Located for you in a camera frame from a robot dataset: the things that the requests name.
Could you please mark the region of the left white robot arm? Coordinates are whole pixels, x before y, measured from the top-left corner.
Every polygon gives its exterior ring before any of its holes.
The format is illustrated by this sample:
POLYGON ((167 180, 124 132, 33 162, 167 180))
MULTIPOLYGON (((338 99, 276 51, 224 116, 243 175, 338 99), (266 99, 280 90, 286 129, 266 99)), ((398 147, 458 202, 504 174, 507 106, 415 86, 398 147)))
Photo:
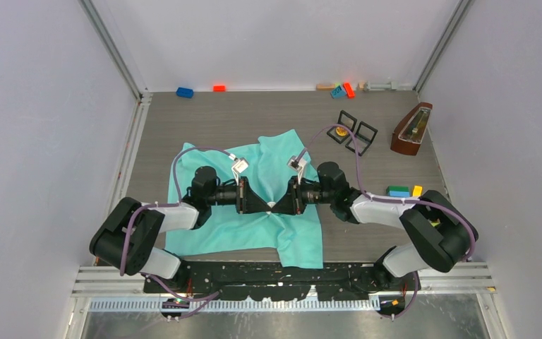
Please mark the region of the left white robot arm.
POLYGON ((131 197, 121 199, 92 237, 89 252, 123 274, 156 275, 171 292, 188 283, 181 259, 155 247, 158 235, 195 230, 212 215, 214 206, 234 206, 238 214, 269 213, 272 206, 250 187, 247 177, 221 182, 213 167, 195 171, 180 203, 144 204, 131 197))

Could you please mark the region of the teal t-shirt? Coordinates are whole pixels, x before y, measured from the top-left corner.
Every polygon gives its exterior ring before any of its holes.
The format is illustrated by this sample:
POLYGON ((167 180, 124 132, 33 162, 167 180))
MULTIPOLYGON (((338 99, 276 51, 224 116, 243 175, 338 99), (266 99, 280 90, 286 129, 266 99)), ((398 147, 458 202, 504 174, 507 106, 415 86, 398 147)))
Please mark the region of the teal t-shirt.
MULTIPOLYGON (((243 175, 257 195, 267 203, 276 203, 295 174, 287 162, 303 147, 297 132, 289 130, 277 136, 261 136, 257 143, 231 148, 229 152, 248 161, 243 175)), ((177 202, 176 190, 186 190, 199 167, 213 167, 223 182, 232 179, 231 161, 225 154, 196 150, 191 143, 184 143, 182 151, 184 154, 175 166, 176 174, 169 177, 170 203, 177 202)), ((283 266, 308 269, 323 266, 323 237, 315 205, 309 205, 301 215, 240 215, 234 206, 214 206, 202 227, 168 232, 164 248, 179 256, 273 248, 283 266)))

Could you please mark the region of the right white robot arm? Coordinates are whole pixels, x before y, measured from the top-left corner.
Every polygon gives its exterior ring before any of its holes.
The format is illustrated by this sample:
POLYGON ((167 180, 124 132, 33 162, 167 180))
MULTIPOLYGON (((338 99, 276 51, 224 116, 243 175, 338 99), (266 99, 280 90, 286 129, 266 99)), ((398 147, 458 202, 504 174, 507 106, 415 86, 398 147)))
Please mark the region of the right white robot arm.
POLYGON ((318 180, 292 177, 286 193, 271 213, 301 215, 309 205, 329 205, 341 221, 356 225, 379 224, 406 232, 409 243, 388 249, 374 264, 375 282, 392 290, 403 277, 425 268, 449 272, 467 260, 476 247, 478 232, 438 191, 418 198, 397 199, 362 192, 350 186, 335 162, 318 167, 318 180))

